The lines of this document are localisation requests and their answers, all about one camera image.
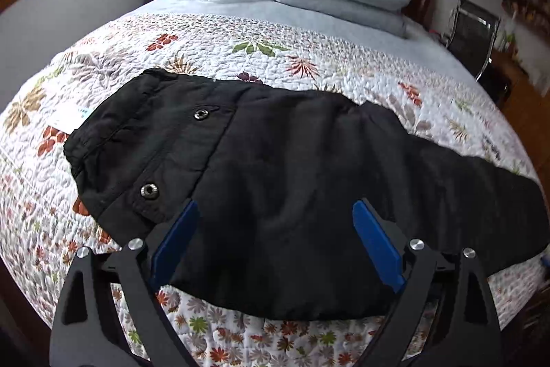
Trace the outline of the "black pants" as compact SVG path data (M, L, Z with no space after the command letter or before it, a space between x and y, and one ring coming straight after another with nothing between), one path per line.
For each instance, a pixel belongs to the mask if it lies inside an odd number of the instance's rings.
M119 245L145 241L194 200L199 226L167 285L271 320L387 312L392 291L352 222L363 198L434 250L474 249L487 275L549 242L535 181L339 94L151 69L105 100L64 154L79 199Z

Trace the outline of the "white floral quilt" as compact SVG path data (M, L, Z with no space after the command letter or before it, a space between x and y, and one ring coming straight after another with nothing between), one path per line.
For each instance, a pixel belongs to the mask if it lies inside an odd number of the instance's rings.
M69 131L60 116L95 108L144 69L340 93L396 113L414 135L538 181L520 138L456 60L425 33L396 38L390 50L322 33L214 15L131 14L57 54L32 75L1 113L1 295L15 290L11 314L42 344L76 250L118 245L90 217L73 211L76 185L63 155ZM397 57L397 49L436 50L435 69ZM269 321L207 304L172 287L157 299L204 366L351 366L381 317L361 321Z

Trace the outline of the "white paper label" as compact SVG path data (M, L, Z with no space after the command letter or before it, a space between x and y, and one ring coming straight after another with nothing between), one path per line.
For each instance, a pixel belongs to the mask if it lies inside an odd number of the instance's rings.
M47 120L47 124L56 130L71 134L91 113L92 109L89 107L67 104L55 110Z

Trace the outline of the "lower grey pillow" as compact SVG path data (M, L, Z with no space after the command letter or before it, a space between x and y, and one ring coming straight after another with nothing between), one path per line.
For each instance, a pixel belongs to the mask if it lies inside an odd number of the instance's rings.
M274 1L404 37L406 22L401 10L411 0L372 0L371 3L360 3L355 0Z

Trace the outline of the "light blue bed sheet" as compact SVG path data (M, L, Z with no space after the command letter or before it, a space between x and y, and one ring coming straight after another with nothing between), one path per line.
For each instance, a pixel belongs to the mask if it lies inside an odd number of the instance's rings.
M406 33L404 37L399 37L274 0L154 0L136 8L133 13L213 14L294 26L343 38L416 63L439 75L450 76L463 84L478 86L474 77L450 52L429 37L419 24L405 16Z

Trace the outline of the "black metal frame chair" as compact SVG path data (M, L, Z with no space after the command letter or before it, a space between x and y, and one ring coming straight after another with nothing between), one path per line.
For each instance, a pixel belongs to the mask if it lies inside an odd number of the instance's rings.
M469 0L455 8L447 50L478 80L490 63L501 18Z

